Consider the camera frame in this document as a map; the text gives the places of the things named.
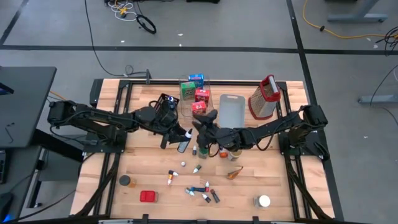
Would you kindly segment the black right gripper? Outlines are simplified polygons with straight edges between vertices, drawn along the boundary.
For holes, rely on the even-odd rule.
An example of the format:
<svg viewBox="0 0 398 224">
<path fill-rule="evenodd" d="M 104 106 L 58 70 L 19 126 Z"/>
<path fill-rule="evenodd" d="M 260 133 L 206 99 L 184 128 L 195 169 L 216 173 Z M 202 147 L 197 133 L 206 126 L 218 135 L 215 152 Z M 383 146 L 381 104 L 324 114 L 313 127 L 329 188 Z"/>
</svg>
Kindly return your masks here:
<svg viewBox="0 0 398 224">
<path fill-rule="evenodd" d="M 208 148 L 210 144 L 217 143 L 216 133 L 220 130 L 220 127 L 217 124 L 213 123 L 217 116 L 217 110 L 211 110 L 207 115 L 193 115 L 192 124 L 194 128 L 198 131 L 197 144 L 199 148 Z"/>
</svg>

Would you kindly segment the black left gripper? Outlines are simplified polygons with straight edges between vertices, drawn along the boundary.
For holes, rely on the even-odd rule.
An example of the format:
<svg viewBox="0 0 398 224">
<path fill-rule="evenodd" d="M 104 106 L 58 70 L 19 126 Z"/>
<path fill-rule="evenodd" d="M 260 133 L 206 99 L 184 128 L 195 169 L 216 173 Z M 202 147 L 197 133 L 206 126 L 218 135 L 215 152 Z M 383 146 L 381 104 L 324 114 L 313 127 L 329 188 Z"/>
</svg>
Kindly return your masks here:
<svg viewBox="0 0 398 224">
<path fill-rule="evenodd" d="M 175 125 L 175 134 L 170 133 L 178 117 L 175 112 L 177 107 L 176 101 L 174 99 L 163 99 L 161 101 L 153 101 L 152 103 L 156 110 L 155 122 L 163 132 L 160 147 L 165 149 L 168 141 L 170 144 L 183 142 L 187 130 L 181 127 L 179 123 Z"/>
</svg>

